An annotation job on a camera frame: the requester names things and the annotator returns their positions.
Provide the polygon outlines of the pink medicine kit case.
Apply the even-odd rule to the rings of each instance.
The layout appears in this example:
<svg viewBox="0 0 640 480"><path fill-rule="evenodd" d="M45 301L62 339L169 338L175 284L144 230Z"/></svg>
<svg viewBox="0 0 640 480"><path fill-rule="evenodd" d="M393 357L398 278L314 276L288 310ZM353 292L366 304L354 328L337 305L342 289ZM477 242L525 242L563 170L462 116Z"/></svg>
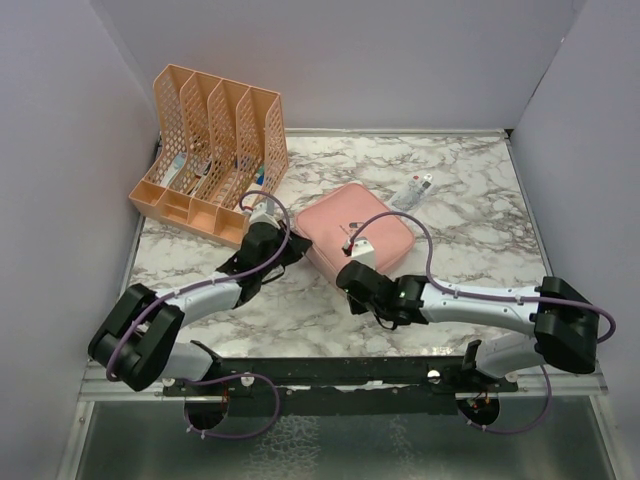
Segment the pink medicine kit case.
<svg viewBox="0 0 640 480"><path fill-rule="evenodd" d="M312 247L306 256L331 284L336 284L339 271L349 263L342 247L347 239L366 237L374 246L376 270L389 273L399 266L415 243L415 236L402 219L386 215L389 208L366 187L345 184L295 216L297 233L310 239Z"/></svg>

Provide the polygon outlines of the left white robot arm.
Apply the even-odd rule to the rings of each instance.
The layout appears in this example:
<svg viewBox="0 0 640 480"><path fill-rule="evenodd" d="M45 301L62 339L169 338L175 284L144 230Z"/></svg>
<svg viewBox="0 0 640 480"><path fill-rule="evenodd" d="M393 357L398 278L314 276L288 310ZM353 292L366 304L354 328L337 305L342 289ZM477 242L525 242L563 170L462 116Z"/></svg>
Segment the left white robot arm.
<svg viewBox="0 0 640 480"><path fill-rule="evenodd" d="M89 342L88 355L105 367L108 380L136 392L161 379L179 379L210 394L220 385L218 356L197 341L179 343L179 331L245 305L311 246L282 221L255 223L240 249L206 279L173 290L128 287Z"/></svg>

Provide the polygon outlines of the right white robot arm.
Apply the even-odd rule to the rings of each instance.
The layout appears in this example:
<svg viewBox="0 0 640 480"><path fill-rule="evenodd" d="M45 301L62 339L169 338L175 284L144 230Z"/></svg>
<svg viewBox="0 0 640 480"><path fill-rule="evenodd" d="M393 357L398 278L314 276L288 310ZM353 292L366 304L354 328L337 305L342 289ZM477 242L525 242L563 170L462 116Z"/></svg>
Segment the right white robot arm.
<svg viewBox="0 0 640 480"><path fill-rule="evenodd" d="M351 261L338 273L336 285L352 314L370 312L393 327L457 322L505 330L500 338L468 345L459 378L472 391L534 366L572 374L591 374L596 368L604 312L557 277L521 288L461 287L439 284L429 275L392 280Z"/></svg>

